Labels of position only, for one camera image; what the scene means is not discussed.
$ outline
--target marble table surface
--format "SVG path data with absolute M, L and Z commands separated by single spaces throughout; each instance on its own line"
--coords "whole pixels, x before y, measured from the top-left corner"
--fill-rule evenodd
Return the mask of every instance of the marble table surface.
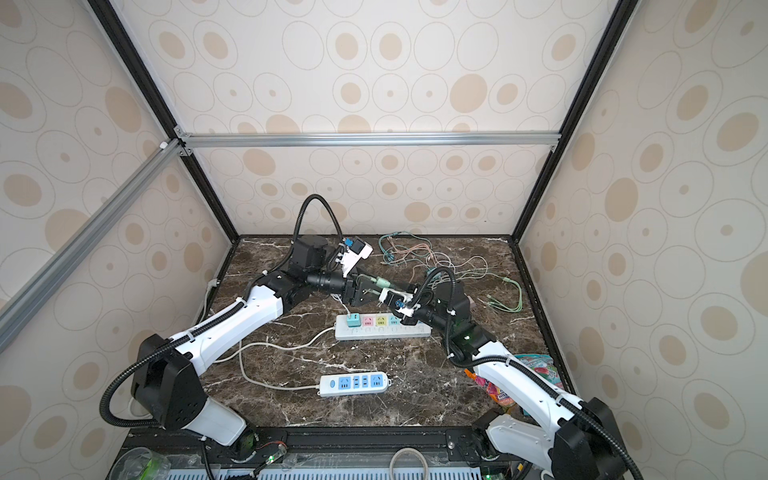
M 423 278 L 424 269 L 409 263 L 382 264 L 378 237 L 365 237 L 375 248 L 361 262 L 367 271 L 390 280 L 407 282 Z M 490 271 L 520 281 L 505 239 L 481 237 L 433 237 L 434 249 L 447 253 L 455 264 L 475 255 L 483 256 Z M 284 255 L 289 238 L 244 238 L 211 305 L 216 312 L 240 295 L 247 281 L 274 265 Z M 413 244 L 403 240 L 401 244 Z M 475 259 L 477 266 L 482 264 Z M 490 293 L 506 305 L 516 305 L 517 289 L 486 276 L 466 280 L 465 291 L 473 299 Z M 473 319 L 494 333 L 514 353 L 548 353 L 541 332 L 523 292 L 523 309 L 503 313 L 477 302 Z M 376 303 L 353 312 L 384 312 Z M 343 307 L 327 295 L 313 294 L 288 314 L 251 333 L 244 341 L 271 342 L 296 346 L 309 342 L 318 332 L 332 326 Z M 381 370 L 392 386 L 380 395 L 320 398 L 314 389 L 284 392 L 266 389 L 246 381 L 240 374 L 237 357 L 213 365 L 201 377 L 205 391 L 238 411 L 254 425 L 280 426 L 447 426 L 469 425 L 495 406 L 483 389 L 463 370 L 445 358 L 437 332 L 429 338 L 338 342 L 333 331 L 323 334 L 311 347 L 281 351 L 254 346 L 243 352 L 243 367 L 251 379 L 278 386 L 305 386 L 318 383 L 321 375 Z

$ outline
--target power strip with blue sockets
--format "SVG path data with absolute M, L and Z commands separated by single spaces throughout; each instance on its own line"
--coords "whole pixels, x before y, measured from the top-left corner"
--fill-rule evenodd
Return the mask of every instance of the power strip with blue sockets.
M 350 313 L 337 315 L 337 340 L 407 339 L 432 335 L 432 327 L 417 322 L 402 325 L 392 313 Z
M 320 396 L 362 395 L 385 392 L 392 380 L 384 372 L 342 373 L 320 377 Z

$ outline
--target silver horizontal bar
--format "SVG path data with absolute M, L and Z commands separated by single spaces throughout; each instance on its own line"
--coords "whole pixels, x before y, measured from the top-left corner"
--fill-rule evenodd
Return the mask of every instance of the silver horizontal bar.
M 179 140 L 167 142 L 134 172 L 81 229 L 33 276 L 0 312 L 0 352 L 45 305 L 70 273 L 98 245 L 168 161 L 181 152 Z
M 371 134 L 185 134 L 188 147 L 362 147 L 402 145 L 556 145 L 558 131 L 404 132 Z

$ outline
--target black frame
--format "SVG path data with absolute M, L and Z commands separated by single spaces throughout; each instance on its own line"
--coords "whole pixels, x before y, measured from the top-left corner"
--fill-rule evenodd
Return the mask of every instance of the black frame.
M 120 55 L 126 69 L 133 77 L 136 85 L 139 87 L 141 93 L 144 95 L 144 98 L 154 112 L 154 115 L 161 123 L 166 135 L 169 138 L 179 138 L 180 132 L 177 132 L 175 129 L 177 122 L 174 119 L 174 116 L 170 112 L 157 85 L 154 83 L 149 71 L 141 60 L 141 56 L 131 42 L 128 33 L 120 22 L 111 3 L 108 0 L 88 0 L 88 3 L 93 8 L 98 21 L 110 38 L 115 50 Z M 544 195 L 546 187 L 548 186 L 563 153 L 568 147 L 605 68 L 611 60 L 611 56 L 624 33 L 624 29 L 626 28 L 637 3 L 638 0 L 618 0 L 618 4 L 607 24 L 600 43 L 598 44 L 598 48 L 587 68 L 586 75 L 584 76 L 573 103 L 565 116 L 565 120 L 560 130 L 560 142 L 554 151 L 548 155 L 534 188 L 531 191 L 531 195 L 525 204 L 521 217 L 515 226 L 515 230 L 508 240 L 511 247 L 511 253 L 518 265 L 523 285 L 528 294 L 528 298 L 530 299 L 531 308 L 533 309 L 537 323 L 541 328 L 545 343 L 552 354 L 555 365 L 560 370 L 564 387 L 571 392 L 574 391 L 573 383 L 568 376 L 568 371 L 564 368 L 561 353 L 554 340 L 554 334 L 551 330 L 550 323 L 541 306 L 541 300 L 539 299 L 538 293 L 531 280 L 525 259 L 521 254 L 519 243 Z M 195 184 L 200 189 L 200 192 L 208 202 L 210 209 L 213 211 L 232 243 L 223 268 L 219 272 L 219 279 L 221 280 L 227 271 L 240 240 L 246 237 L 259 236 L 238 235 L 234 225 L 223 208 L 222 203 L 211 187 L 206 174 L 200 167 L 194 153 L 191 152 L 191 149 L 188 151 L 188 156 L 183 157 L 183 160 L 190 176 L 192 176 Z M 216 289 L 214 288 L 207 297 L 207 305 L 210 305 L 210 302 L 213 301 L 215 295 Z M 472 433 L 472 427 L 466 426 L 445 429 L 431 427 L 292 427 L 285 429 L 261 429 L 260 431 L 264 432 L 266 437 L 275 435 L 274 438 L 281 438 L 281 435 L 285 435 L 285 438 L 290 442 L 292 450 L 299 452 L 394 452 L 401 446 L 413 445 L 423 449 L 425 452 L 442 451 L 449 455 L 454 455 L 454 459 L 462 460 L 466 458 L 455 457 L 460 450 L 455 446 L 453 449 L 449 448 L 449 439 L 454 438 L 451 437 L 451 435 L 459 435 L 459 437 L 461 437 L 461 435 L 470 435 Z M 150 446 L 152 449 L 156 449 L 159 452 L 169 452 L 169 449 L 175 449 L 174 451 L 177 452 L 180 449 L 189 450 L 192 448 L 199 451 L 200 448 L 200 443 L 196 439 L 192 439 L 190 436 L 183 433 L 163 432 L 162 435 L 158 435 L 156 429 L 152 431 L 146 429 L 134 429 L 131 430 L 121 451 L 139 445 Z M 221 463 L 222 458 L 214 457 L 212 458 L 212 462 Z M 510 458 L 514 459 L 516 457 L 509 456 L 505 462 L 509 462 Z M 484 465 L 485 464 L 494 465 L 494 462 L 485 462 Z M 232 464 L 231 466 L 245 465 L 248 464 Z

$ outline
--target wall with circle pattern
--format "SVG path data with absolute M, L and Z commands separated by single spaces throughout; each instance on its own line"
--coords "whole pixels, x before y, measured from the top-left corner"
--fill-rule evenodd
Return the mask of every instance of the wall with circle pattern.
M 345 233 L 507 234 L 549 147 L 201 148 L 198 158 L 241 234 L 292 233 L 321 194 Z M 310 204 L 302 233 L 332 233 Z
M 72 0 L 0 4 L 0 308 L 164 138 Z
M 114 0 L 195 133 L 557 130 L 615 0 Z
M 768 5 L 643 3 L 523 254 L 645 478 L 763 478 Z
M 230 243 L 176 160 L 0 353 L 0 478 L 102 480 L 127 434 L 98 415 L 141 341 L 194 324 Z M 130 382 L 112 412 L 146 414 Z

